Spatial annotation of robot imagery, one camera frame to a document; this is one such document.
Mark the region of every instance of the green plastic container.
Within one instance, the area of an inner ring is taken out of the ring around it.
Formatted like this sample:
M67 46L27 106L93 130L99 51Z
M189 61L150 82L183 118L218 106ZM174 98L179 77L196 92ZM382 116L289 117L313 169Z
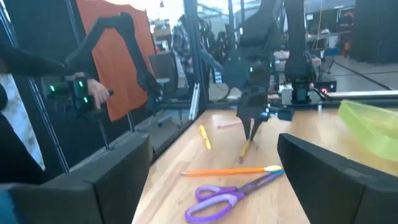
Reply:
M369 151L398 162L398 113L343 100L338 115Z

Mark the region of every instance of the scissors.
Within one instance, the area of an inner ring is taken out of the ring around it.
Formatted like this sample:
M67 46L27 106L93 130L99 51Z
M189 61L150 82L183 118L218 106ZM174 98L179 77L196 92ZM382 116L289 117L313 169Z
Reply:
M270 172L262 177L245 184L241 188L237 187L219 187L214 185L202 185L197 188L195 195L198 203L193 205L185 212L185 219L190 223L201 223L217 220L227 213L229 213L236 203L242 200L246 195L260 189L274 179L284 174L284 170ZM202 195L203 192L213 192L211 195ZM228 202L228 205L218 213L206 217L194 217L193 214L202 211L206 208L219 204L221 202Z

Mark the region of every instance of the desk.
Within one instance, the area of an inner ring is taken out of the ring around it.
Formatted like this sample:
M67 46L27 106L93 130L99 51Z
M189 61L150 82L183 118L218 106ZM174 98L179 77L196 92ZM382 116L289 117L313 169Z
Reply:
M186 169L238 167L245 139L242 126L217 129L217 125L237 121L235 111L206 111L195 124L152 166L133 223L186 223L185 210L196 203L194 191L199 185L240 186L261 174L222 177L181 177ZM205 148L198 133L204 125L212 150ZM296 111L290 122L271 118L260 126L242 166L280 164L277 140L290 133L321 147L398 175L398 163L380 159L360 145L336 114L336 110ZM309 224L286 176L259 189L240 201L231 213L217 223Z

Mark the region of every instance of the person's hand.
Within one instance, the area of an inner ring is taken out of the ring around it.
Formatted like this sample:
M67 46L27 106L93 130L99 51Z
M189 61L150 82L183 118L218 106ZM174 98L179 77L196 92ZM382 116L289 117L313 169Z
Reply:
M87 87L88 93L94 97L95 106L101 109L101 104L105 103L110 96L108 89L94 79L87 80Z

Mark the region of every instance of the orange panel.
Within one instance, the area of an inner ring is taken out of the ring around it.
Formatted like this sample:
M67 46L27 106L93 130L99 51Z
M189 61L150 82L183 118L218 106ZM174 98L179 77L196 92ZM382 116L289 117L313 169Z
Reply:
M76 0L86 32L91 30L99 17L114 16L120 12L129 13L135 25L136 39L147 66L147 56L154 54L152 35L145 11L134 9L130 5L117 5L106 1ZM93 58L100 82L114 95L108 100L109 118L116 121L130 110L142 106L147 96L136 81L137 71L126 45L115 30L106 30L93 50Z

